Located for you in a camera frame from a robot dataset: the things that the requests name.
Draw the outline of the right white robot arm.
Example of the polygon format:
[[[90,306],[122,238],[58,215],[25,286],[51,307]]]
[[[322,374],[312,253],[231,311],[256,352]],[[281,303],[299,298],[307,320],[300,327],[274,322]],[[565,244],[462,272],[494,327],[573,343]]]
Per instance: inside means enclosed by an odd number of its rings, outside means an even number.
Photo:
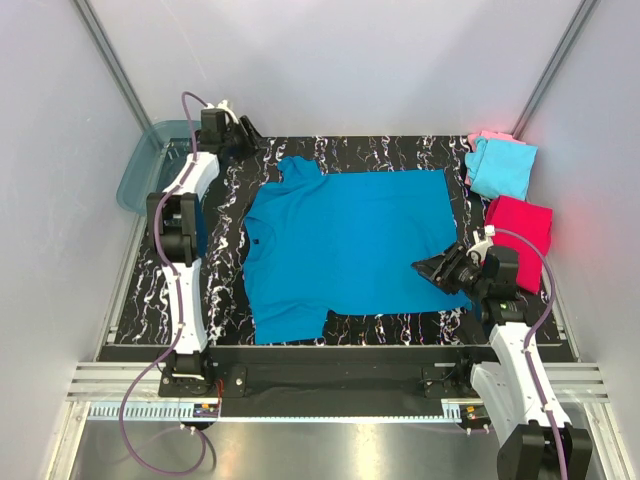
[[[517,251],[492,245],[470,253],[454,243],[443,253],[413,263],[441,291],[463,292],[478,321],[489,330],[494,362],[467,360],[454,384],[482,400],[499,441],[501,479],[584,479],[593,453],[590,434],[573,426],[544,370],[535,330],[517,297]]]

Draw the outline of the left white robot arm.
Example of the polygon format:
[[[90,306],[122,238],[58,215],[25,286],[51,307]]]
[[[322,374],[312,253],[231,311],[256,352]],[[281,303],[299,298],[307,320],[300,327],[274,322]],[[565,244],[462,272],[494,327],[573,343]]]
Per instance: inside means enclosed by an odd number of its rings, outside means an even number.
[[[208,351],[200,297],[200,270],[208,245],[202,200],[223,160],[241,159],[257,149],[249,124],[225,100],[206,104],[200,125],[198,131],[190,131],[191,152],[175,179],[146,199],[149,236],[169,293],[172,339],[169,352],[161,356],[164,395],[222,394],[223,381]]]

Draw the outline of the blue t shirt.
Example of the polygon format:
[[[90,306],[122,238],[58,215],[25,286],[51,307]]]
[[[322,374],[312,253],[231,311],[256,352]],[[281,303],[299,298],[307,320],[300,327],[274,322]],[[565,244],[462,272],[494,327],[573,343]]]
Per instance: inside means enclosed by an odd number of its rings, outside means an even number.
[[[338,315],[413,314],[469,306],[413,263],[457,239],[441,170],[324,174],[286,157],[245,216],[244,286],[258,345],[321,337]]]

